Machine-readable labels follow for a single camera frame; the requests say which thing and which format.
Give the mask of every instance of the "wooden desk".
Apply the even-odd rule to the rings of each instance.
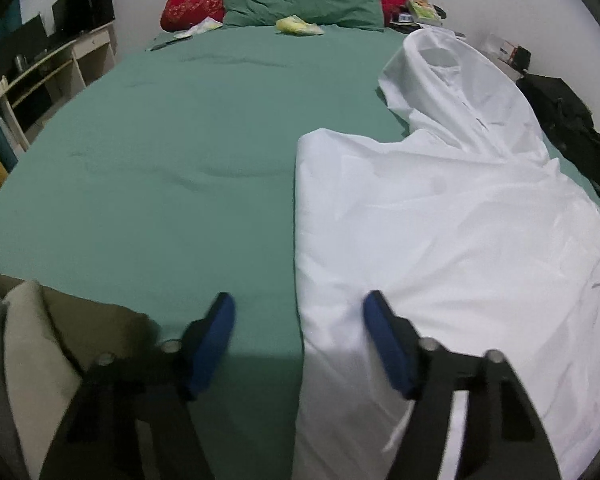
[[[114,67],[111,27],[112,23],[107,23],[76,40],[65,43],[46,54],[11,82],[8,82],[5,77],[2,78],[0,81],[0,114],[15,141],[24,151],[29,149],[30,143],[36,138],[44,124],[68,100]],[[27,78],[35,74],[38,74],[40,78],[36,78],[35,82],[27,85]],[[42,86],[46,87],[52,106],[24,132],[14,110]]]

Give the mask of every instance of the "yellow plastic bag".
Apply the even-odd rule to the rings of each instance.
[[[307,23],[295,14],[288,18],[277,20],[276,28],[285,34],[295,34],[296,36],[319,36],[320,34],[324,34],[324,31],[315,25],[315,23]]]

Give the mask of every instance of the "drawer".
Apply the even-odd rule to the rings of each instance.
[[[81,38],[74,45],[75,59],[80,59],[86,56],[88,53],[93,52],[97,48],[110,43],[109,31],[107,29],[90,34],[85,38]]]

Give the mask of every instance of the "brown cloth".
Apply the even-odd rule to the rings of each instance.
[[[22,281],[0,274],[0,297],[4,298]],[[119,358],[132,357],[155,342],[155,325],[145,314],[76,298],[48,286],[42,286],[42,295],[61,348],[81,373],[104,352]]]

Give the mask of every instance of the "bed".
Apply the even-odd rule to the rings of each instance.
[[[227,358],[192,406],[219,479],[290,477],[299,137],[329,128],[396,142],[408,130],[378,89],[404,37],[324,30],[222,28],[133,54],[53,117],[0,191],[3,274],[146,313],[162,339],[219,291],[234,295]]]

